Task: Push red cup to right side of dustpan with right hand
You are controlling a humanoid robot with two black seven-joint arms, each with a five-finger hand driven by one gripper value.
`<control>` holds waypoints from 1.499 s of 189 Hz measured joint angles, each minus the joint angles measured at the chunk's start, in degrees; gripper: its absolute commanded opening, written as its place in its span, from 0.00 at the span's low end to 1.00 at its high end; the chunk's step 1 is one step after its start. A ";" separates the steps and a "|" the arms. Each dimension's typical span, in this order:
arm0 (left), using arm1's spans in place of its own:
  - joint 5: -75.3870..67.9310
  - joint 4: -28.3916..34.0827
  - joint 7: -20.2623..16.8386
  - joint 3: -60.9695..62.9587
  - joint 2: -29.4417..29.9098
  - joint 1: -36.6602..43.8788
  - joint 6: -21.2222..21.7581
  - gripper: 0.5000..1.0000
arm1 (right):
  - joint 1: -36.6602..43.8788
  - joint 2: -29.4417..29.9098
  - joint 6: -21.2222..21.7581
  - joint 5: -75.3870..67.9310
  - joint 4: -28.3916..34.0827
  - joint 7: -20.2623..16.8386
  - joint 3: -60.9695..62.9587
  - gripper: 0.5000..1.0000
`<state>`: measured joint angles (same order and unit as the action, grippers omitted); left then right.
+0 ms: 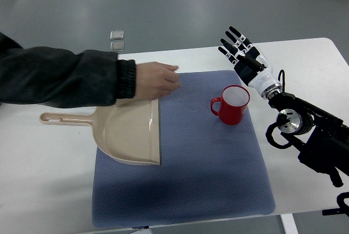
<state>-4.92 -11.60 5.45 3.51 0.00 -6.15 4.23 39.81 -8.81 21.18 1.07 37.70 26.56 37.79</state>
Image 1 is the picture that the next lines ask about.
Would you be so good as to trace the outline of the dark jacket sleeve forearm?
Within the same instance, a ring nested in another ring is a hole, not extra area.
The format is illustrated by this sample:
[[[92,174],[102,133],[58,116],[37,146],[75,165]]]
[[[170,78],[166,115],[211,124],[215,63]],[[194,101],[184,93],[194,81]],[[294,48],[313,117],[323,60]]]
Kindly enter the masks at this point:
[[[116,52],[24,49],[1,34],[1,102],[56,108],[109,106],[136,92],[136,64]]]

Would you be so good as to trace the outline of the bare human hand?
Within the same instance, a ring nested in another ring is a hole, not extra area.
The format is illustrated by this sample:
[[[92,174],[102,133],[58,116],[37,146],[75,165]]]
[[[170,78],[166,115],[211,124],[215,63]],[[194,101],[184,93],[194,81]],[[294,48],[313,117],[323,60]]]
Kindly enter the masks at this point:
[[[154,100],[170,95],[180,87],[178,68],[159,62],[137,64],[135,98]]]

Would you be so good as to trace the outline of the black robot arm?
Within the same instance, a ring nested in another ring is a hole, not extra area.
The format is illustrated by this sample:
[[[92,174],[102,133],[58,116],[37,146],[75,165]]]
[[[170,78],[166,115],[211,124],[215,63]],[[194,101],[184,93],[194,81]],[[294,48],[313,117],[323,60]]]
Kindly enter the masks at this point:
[[[284,88],[268,100],[279,112],[266,131],[269,144],[278,149],[295,147],[300,163],[327,174],[333,186],[342,187],[339,173],[348,174],[348,126],[343,120],[286,93]]]

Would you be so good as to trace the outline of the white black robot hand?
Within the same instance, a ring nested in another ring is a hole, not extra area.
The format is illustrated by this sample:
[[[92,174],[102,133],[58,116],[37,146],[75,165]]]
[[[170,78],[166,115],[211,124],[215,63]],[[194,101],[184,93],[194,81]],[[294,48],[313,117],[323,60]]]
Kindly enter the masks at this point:
[[[230,26],[225,32],[229,41],[220,39],[218,50],[230,61],[243,83],[256,89],[263,99],[271,99],[283,91],[281,82],[263,53],[240,31]]]

